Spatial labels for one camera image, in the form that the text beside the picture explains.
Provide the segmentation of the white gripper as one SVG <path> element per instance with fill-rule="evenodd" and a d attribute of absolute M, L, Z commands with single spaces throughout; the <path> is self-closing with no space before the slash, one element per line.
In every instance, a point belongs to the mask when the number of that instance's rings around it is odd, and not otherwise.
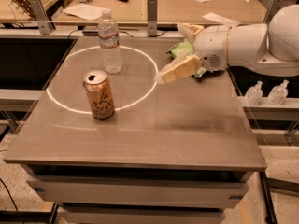
<path fill-rule="evenodd" d="M 181 59 L 177 57 L 167 64 L 155 75 L 158 84 L 195 75 L 203 66 L 209 72 L 223 71 L 227 68 L 230 26 L 210 26 L 204 29 L 202 25 L 179 23 L 177 29 L 189 43 L 193 44 L 196 55 L 187 55 Z"/>

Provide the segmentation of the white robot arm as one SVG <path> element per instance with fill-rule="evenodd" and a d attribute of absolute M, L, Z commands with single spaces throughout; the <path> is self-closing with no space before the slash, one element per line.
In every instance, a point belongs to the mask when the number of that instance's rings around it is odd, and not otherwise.
<path fill-rule="evenodd" d="M 299 5 L 282 8 L 269 23 L 207 28 L 180 23 L 178 31 L 193 53 L 182 53 L 161 69 L 155 76 L 159 84 L 233 66 L 268 76 L 299 75 Z"/>

